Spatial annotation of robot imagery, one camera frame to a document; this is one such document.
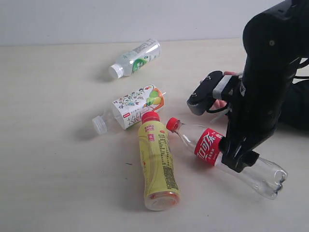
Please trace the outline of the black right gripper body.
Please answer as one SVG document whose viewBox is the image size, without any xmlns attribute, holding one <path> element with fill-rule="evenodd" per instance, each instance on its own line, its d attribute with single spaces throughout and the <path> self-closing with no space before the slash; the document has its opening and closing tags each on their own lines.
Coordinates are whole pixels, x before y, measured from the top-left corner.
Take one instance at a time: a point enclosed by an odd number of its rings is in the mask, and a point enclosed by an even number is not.
<svg viewBox="0 0 309 232">
<path fill-rule="evenodd" d="M 264 11 L 243 31 L 247 59 L 234 93 L 226 137 L 257 147 L 275 131 L 283 99 L 302 58 L 300 11 Z"/>
</svg>

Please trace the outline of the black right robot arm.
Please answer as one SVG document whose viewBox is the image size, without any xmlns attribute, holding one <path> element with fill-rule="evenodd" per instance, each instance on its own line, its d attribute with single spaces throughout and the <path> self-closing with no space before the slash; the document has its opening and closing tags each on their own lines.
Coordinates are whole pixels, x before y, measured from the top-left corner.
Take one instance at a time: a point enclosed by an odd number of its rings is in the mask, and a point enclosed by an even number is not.
<svg viewBox="0 0 309 232">
<path fill-rule="evenodd" d="M 285 0 L 254 16 L 243 31 L 243 76 L 231 90 L 214 92 L 230 107 L 222 162 L 241 172 L 255 164 L 254 149 L 276 130 L 281 107 L 309 56 L 309 3 Z"/>
</svg>

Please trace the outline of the black-sleeved forearm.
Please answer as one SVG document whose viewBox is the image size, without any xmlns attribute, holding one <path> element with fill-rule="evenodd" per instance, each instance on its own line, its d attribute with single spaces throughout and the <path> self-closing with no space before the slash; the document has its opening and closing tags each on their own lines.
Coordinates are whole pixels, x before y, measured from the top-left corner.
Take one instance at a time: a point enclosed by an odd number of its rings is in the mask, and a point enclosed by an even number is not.
<svg viewBox="0 0 309 232">
<path fill-rule="evenodd" d="M 309 80 L 289 87 L 281 107 L 279 122 L 297 130 L 309 131 Z"/>
</svg>

